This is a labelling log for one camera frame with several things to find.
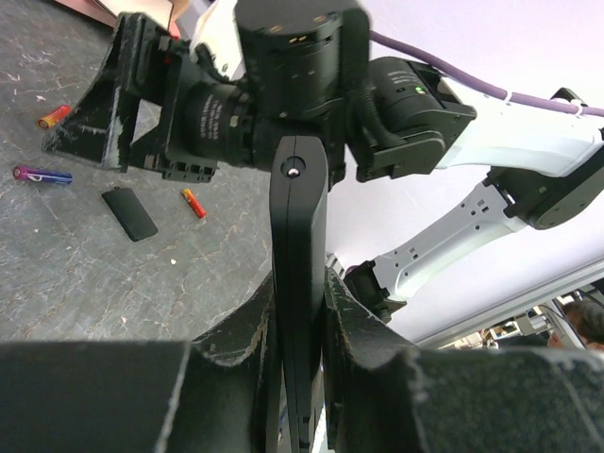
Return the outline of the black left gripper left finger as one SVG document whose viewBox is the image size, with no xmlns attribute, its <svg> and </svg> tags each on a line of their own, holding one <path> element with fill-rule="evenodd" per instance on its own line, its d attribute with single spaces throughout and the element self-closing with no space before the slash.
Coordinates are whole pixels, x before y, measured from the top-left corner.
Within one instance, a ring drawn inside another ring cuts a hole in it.
<svg viewBox="0 0 604 453">
<path fill-rule="evenodd" d="M 1 346 L 5 452 L 273 452 L 273 281 L 192 341 Z"/>
</svg>

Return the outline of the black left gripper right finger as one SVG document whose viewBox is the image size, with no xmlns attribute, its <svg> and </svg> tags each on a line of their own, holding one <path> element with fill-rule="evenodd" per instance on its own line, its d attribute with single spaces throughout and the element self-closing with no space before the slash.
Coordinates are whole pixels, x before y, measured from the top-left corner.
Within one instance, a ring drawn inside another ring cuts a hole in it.
<svg viewBox="0 0 604 453">
<path fill-rule="evenodd" d="M 327 443 L 338 452 L 599 452 L 603 357 L 434 350 L 396 334 L 327 270 Z"/>
</svg>

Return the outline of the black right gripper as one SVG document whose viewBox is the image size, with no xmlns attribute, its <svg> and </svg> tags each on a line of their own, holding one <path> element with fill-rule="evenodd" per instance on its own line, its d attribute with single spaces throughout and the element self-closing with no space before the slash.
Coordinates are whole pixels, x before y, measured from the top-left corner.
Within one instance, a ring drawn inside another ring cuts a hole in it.
<svg viewBox="0 0 604 453">
<path fill-rule="evenodd" d="M 133 143 L 140 100 L 158 124 Z M 42 140 L 42 152 L 108 171 L 127 166 L 176 181 L 209 182 L 219 163 L 264 168 L 261 120 L 244 81 L 218 72 L 207 45 L 190 46 L 118 17 L 91 86 Z"/>
</svg>

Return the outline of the black battery cover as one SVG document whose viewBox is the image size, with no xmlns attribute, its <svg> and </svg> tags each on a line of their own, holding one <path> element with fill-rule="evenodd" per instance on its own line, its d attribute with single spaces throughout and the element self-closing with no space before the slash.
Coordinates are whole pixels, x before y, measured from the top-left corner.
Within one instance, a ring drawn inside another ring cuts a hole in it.
<svg viewBox="0 0 604 453">
<path fill-rule="evenodd" d="M 132 242 L 145 240 L 159 232 L 132 189 L 115 187 L 102 193 L 102 198 Z"/>
</svg>

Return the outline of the red yellow battery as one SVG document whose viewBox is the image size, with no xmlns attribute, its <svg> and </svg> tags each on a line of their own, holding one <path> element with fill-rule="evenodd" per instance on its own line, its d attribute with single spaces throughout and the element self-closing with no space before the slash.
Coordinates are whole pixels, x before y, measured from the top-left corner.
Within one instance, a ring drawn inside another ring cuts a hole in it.
<svg viewBox="0 0 604 453">
<path fill-rule="evenodd" d="M 207 217 L 206 210 L 204 209 L 202 204 L 199 202 L 199 200 L 196 198 L 196 196 L 193 194 L 193 192 L 190 189 L 183 189 L 181 191 L 181 194 L 182 194 L 183 198 L 185 199 L 185 201 L 187 202 L 187 204 L 189 205 L 189 207 L 192 209 L 193 213 L 199 219 L 204 219 Z"/>
</svg>

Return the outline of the black remote control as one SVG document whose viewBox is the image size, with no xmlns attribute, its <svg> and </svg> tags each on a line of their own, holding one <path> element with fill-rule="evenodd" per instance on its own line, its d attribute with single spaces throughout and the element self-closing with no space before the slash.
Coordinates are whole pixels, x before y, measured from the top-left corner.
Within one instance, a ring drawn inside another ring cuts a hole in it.
<svg viewBox="0 0 604 453">
<path fill-rule="evenodd" d="M 327 183 L 327 156 L 319 139 L 280 140 L 269 211 L 277 331 L 294 452 L 311 451 L 322 407 L 315 390 L 322 354 Z"/>
</svg>

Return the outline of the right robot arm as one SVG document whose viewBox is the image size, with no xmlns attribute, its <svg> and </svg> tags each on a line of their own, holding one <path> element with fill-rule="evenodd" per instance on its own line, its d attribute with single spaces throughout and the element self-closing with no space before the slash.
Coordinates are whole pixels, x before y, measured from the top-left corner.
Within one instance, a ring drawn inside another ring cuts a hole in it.
<svg viewBox="0 0 604 453">
<path fill-rule="evenodd" d="M 222 162 L 268 172 L 277 310 L 311 320 L 346 153 L 359 182 L 489 167 L 443 218 L 347 277 L 385 314 L 485 244 L 590 205 L 603 190 L 601 116 L 567 89 L 506 92 L 379 35 L 355 1 L 218 1 L 191 42 L 121 14 L 92 85 L 42 149 L 167 180 L 206 182 Z"/>
</svg>

